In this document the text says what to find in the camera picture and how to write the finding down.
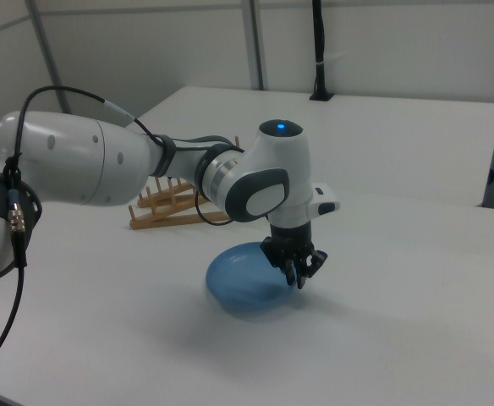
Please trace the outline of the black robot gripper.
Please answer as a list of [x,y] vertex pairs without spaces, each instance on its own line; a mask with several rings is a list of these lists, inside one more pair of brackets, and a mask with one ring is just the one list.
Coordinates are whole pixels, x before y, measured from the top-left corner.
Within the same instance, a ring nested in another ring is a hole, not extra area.
[[261,250],[273,267],[285,275],[288,286],[297,280],[302,289],[324,264],[327,253],[316,250],[312,243],[311,225],[296,228],[270,226],[272,235],[261,243]]

